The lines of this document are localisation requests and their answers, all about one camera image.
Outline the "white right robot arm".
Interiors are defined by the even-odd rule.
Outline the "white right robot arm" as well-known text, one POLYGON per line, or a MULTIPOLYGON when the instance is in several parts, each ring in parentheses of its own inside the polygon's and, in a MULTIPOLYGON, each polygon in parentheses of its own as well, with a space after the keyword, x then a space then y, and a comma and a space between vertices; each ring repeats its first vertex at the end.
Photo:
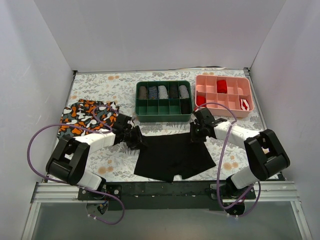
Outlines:
POLYGON ((215 118, 206 107, 193 112, 190 123, 192 142, 205 142, 207 137, 224 140, 246 152, 248 166, 229 176, 225 184, 216 186, 216 194, 237 199, 249 186, 265 181, 288 168, 290 159, 280 140, 271 129, 249 130, 224 118, 215 118))

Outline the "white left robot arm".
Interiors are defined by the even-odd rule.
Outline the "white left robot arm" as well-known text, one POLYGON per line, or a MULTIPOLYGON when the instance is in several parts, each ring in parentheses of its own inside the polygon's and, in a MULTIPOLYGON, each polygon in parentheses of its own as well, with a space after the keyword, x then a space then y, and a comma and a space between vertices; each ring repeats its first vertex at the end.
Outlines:
POLYGON ((71 186, 89 189, 95 200, 106 196, 106 180, 86 170, 88 156, 106 147, 126 143, 132 150, 147 146, 139 126, 134 126, 130 116, 119 114, 110 133, 90 133, 83 136, 63 136, 57 143, 46 172, 71 186))

